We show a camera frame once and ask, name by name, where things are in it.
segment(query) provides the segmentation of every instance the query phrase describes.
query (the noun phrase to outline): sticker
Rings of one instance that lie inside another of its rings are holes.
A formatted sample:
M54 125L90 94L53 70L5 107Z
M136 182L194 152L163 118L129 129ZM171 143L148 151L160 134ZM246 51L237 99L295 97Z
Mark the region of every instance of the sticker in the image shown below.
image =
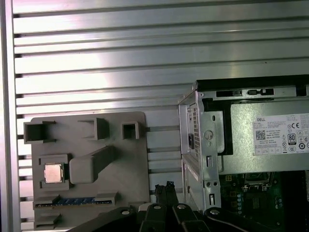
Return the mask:
M193 170L189 167L189 165L187 166L189 171L191 172L191 174L193 175L193 177L195 178L195 180L197 180L198 182L198 176L195 174L195 172L193 172Z
M309 114L258 117L253 139L255 155L309 152Z

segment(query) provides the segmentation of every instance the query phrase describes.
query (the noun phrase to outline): gray plastic tab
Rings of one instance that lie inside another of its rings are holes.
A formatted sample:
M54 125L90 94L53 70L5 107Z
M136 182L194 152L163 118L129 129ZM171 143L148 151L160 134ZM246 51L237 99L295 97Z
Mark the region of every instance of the gray plastic tab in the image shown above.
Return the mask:
M122 139L140 139L141 128L138 122L122 123Z
M25 122L24 132L25 144L43 144L49 142L55 142L56 139L51 138L48 127L55 124L54 121L42 121L42 122Z
M56 223L60 219L60 217L60 213L41 216L37 220L35 220L34 228L40 230L53 230L56 227Z
M78 122L85 122L93 126L93 134L84 137L85 139L88 139L90 141L100 140L110 136L109 123L103 118L79 120Z
M72 184L93 183L98 174L113 161L114 149L111 146L73 158L70 161L70 181Z

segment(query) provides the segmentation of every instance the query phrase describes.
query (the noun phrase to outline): motherboard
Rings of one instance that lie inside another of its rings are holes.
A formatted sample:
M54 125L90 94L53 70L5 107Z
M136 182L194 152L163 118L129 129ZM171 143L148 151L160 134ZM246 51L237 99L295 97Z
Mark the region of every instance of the motherboard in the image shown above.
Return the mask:
M280 173L222 175L220 184L222 208L285 231Z

